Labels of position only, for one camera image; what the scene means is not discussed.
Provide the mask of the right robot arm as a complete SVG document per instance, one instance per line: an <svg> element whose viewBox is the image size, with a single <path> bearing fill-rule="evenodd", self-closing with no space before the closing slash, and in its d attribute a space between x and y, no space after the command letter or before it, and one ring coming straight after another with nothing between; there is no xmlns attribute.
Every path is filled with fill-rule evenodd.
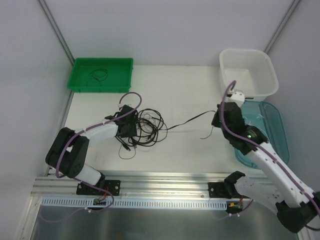
<svg viewBox="0 0 320 240"><path fill-rule="evenodd" d="M221 102L211 124L220 128L229 144L251 159L276 188L271 190L235 171L224 180L228 197L244 195L262 204L292 233L310 229L308 224L320 215L320 193L294 174L257 127L245 123L241 108L235 102Z"/></svg>

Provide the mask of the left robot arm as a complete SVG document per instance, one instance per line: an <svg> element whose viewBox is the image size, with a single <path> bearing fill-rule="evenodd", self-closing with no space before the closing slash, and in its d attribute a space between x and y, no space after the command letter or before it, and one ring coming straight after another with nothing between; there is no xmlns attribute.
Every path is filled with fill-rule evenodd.
<svg viewBox="0 0 320 240"><path fill-rule="evenodd" d="M101 122L82 130L62 128L45 162L57 171L59 178L68 177L86 183L93 194L101 194L105 189L106 177L86 164L88 149L107 139L135 137L137 114L136 109L125 104L114 115L106 116Z"/></svg>

